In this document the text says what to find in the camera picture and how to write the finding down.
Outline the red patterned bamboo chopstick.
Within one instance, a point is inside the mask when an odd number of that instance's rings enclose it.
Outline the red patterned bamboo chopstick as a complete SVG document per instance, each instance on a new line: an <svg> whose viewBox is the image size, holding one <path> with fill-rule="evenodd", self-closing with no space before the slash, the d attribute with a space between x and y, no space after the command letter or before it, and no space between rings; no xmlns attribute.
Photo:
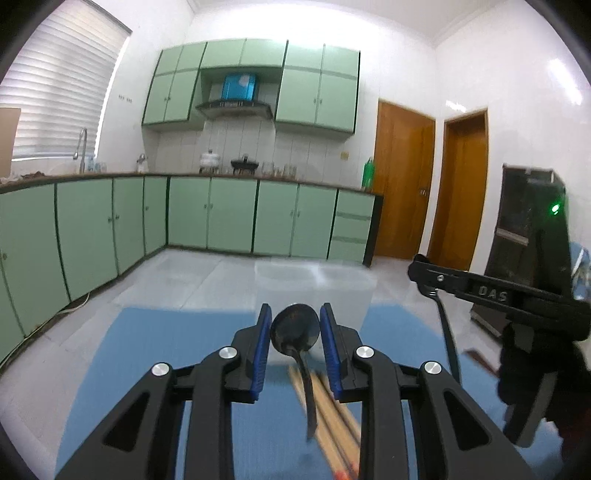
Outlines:
<svg viewBox="0 0 591 480"><path fill-rule="evenodd" d="M294 391L297 393L297 397L301 401L304 410L306 410L307 403L305 402L304 383L303 380L301 380L301 375L296 369L294 369L294 367L290 367L287 372L288 375L290 375L290 382L294 386ZM325 456L325 460L331 468L332 478L335 480L352 479L351 473L349 473L349 464L346 463L346 460L342 459L339 447L335 444L334 439L332 439L332 435L329 433L329 429L319 413L317 414L315 440L318 442L318 446L321 448L322 454Z"/></svg>

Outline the black spoon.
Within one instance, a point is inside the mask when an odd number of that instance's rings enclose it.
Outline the black spoon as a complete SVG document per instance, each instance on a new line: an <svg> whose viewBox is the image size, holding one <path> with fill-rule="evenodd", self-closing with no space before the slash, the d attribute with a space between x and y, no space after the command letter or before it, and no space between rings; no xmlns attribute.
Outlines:
<svg viewBox="0 0 591 480"><path fill-rule="evenodd" d="M320 336L320 321L314 308L297 303L276 315L270 326L270 340L277 352L294 358L300 370L304 386L305 412L307 412L307 440L311 441L318 427L317 407L312 389L311 373L304 354L311 349Z"/></svg>

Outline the green lower kitchen cabinets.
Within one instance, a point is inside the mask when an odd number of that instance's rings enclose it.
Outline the green lower kitchen cabinets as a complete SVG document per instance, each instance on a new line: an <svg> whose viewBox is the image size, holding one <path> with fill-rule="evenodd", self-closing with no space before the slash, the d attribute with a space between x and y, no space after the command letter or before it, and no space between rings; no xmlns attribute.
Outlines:
<svg viewBox="0 0 591 480"><path fill-rule="evenodd" d="M1 188L1 354L165 249L370 265L383 198L205 175L19 180Z"/></svg>

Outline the green kitchen cabinets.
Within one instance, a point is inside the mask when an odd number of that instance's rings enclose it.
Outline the green kitchen cabinets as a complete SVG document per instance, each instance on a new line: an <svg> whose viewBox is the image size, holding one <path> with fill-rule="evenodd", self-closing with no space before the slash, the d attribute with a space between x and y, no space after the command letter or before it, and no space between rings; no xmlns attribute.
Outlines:
<svg viewBox="0 0 591 480"><path fill-rule="evenodd" d="M186 43L160 52L142 124L156 130L201 130L195 107L221 97L224 77L256 74L256 99L270 104L281 128L356 131L361 54L325 44L228 39Z"/></svg>
<svg viewBox="0 0 591 480"><path fill-rule="evenodd" d="M1 188L1 354L165 249L370 265L383 198L205 175L19 180Z"/></svg>

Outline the green upper kitchen cabinets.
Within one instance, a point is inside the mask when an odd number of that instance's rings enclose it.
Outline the green upper kitchen cabinets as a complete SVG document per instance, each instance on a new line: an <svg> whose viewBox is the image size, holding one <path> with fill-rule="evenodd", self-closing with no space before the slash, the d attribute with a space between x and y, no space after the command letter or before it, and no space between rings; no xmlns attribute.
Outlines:
<svg viewBox="0 0 591 480"><path fill-rule="evenodd" d="M221 97L224 77L256 74L256 99L270 104L281 128L356 131L361 54L325 44L228 39L186 43L160 52L142 124L156 130L201 130L195 107Z"/></svg>

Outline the brown stool seat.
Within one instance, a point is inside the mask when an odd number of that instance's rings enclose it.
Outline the brown stool seat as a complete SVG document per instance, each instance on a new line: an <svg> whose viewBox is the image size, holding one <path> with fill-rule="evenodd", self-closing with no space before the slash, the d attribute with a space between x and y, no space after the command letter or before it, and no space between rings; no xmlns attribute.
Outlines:
<svg viewBox="0 0 591 480"><path fill-rule="evenodd" d="M486 358L475 349L468 349L464 351L464 354L477 363L484 370L488 371L494 377L498 377L498 371L491 365Z"/></svg>

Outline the black glass cabinet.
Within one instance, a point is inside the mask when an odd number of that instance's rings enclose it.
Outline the black glass cabinet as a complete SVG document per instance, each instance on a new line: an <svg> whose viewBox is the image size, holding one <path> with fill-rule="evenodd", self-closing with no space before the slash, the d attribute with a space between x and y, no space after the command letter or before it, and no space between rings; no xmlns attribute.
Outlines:
<svg viewBox="0 0 591 480"><path fill-rule="evenodd" d="M485 275L570 296L566 199L555 171L505 165Z"/></svg>

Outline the blue table mat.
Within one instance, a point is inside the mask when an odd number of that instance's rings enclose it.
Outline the blue table mat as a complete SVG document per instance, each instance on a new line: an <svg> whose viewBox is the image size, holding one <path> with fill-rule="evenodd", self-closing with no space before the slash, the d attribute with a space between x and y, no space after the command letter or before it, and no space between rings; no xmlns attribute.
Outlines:
<svg viewBox="0 0 591 480"><path fill-rule="evenodd" d="M230 344L256 322L252 311L185 312L125 308L100 343L73 402L58 450L62 468L97 424L156 363L182 368ZM396 304L370 306L363 343L394 362L419 367L447 362L444 341ZM287 367L269 363L259 401L232 407L233 460L238 479L330 479L315 441L305 439L305 416Z"/></svg>

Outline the right wooden door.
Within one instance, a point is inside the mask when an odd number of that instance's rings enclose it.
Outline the right wooden door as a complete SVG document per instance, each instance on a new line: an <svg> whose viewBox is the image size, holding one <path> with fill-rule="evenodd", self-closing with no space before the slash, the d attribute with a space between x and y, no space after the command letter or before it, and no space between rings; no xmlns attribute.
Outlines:
<svg viewBox="0 0 591 480"><path fill-rule="evenodd" d="M470 268L482 222L489 157L488 111L444 122L438 202L429 259L458 270Z"/></svg>

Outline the wooden door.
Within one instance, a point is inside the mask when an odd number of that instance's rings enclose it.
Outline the wooden door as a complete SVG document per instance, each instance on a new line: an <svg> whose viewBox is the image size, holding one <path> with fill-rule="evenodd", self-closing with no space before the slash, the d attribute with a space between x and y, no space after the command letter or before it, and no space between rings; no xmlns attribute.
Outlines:
<svg viewBox="0 0 591 480"><path fill-rule="evenodd" d="M458 270L470 268L482 222L489 157L488 111L444 122L438 202L429 259Z"/></svg>
<svg viewBox="0 0 591 480"><path fill-rule="evenodd" d="M383 197L376 253L412 259L420 250L435 156L433 118L381 100L373 192Z"/></svg>

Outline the white twin utensil holder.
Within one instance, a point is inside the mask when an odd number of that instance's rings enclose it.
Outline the white twin utensil holder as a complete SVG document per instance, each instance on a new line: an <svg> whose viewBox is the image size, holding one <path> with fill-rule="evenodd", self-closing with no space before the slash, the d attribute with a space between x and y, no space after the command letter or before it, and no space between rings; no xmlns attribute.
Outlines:
<svg viewBox="0 0 591 480"><path fill-rule="evenodd" d="M303 303L318 311L332 306L335 320L359 331L370 308L377 278L359 265L327 261L260 259L256 275L256 310L266 303L273 315Z"/></svg>

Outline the green bottle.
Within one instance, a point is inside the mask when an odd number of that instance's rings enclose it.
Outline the green bottle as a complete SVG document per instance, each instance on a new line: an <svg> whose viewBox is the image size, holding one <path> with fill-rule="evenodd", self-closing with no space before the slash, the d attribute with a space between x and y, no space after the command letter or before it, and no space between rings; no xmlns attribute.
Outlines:
<svg viewBox="0 0 591 480"><path fill-rule="evenodd" d="M374 158L370 157L368 159L368 161L365 163L365 165L363 165L363 176L362 176L363 190L369 191L372 189L374 176L375 176Z"/></svg>

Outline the left wooden door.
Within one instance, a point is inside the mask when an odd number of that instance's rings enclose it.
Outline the left wooden door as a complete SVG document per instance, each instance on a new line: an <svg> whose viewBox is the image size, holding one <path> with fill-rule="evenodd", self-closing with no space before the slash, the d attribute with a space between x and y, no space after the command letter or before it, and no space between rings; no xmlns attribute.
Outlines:
<svg viewBox="0 0 591 480"><path fill-rule="evenodd" d="M376 253L412 259L420 250L435 156L433 118L381 100L373 192L383 197Z"/></svg>

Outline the black wok on stove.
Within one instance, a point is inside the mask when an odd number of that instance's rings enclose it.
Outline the black wok on stove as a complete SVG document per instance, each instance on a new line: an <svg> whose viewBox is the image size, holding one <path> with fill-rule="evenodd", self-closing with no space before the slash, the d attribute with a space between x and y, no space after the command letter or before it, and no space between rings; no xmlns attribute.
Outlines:
<svg viewBox="0 0 591 480"><path fill-rule="evenodd" d="M259 163L249 159L248 155L243 155L242 158L231 160L230 165L233 175L247 175L253 176L256 174Z"/></svg>

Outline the black range hood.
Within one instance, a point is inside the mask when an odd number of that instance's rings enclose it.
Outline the black range hood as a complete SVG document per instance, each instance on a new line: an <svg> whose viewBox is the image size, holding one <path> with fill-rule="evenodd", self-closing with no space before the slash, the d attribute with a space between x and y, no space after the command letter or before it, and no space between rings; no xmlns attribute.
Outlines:
<svg viewBox="0 0 591 480"><path fill-rule="evenodd" d="M252 116L271 120L273 112L270 104L256 99L257 86L256 74L228 74L222 82L221 97L201 103L195 109L208 120Z"/></svg>

